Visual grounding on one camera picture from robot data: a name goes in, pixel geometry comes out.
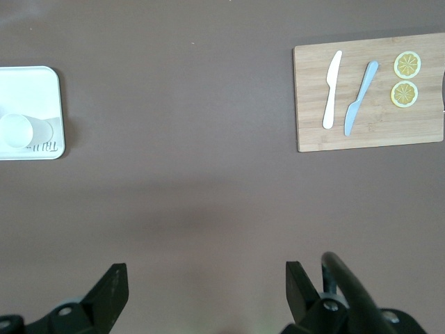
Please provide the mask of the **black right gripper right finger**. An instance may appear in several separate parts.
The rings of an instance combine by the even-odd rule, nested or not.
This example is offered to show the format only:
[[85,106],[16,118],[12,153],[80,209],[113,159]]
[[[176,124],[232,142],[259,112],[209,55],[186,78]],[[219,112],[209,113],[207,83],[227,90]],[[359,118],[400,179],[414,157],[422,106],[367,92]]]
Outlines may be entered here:
[[346,333],[348,309],[344,299],[318,293],[299,262],[286,263],[286,299],[294,322],[284,333]]

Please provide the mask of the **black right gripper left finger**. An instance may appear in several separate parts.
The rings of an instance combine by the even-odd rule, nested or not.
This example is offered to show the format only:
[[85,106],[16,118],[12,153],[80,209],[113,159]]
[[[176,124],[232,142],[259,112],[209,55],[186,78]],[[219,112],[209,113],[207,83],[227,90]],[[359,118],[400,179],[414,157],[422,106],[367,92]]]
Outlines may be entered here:
[[50,313],[51,333],[110,333],[129,299],[127,266],[113,264],[78,302]]

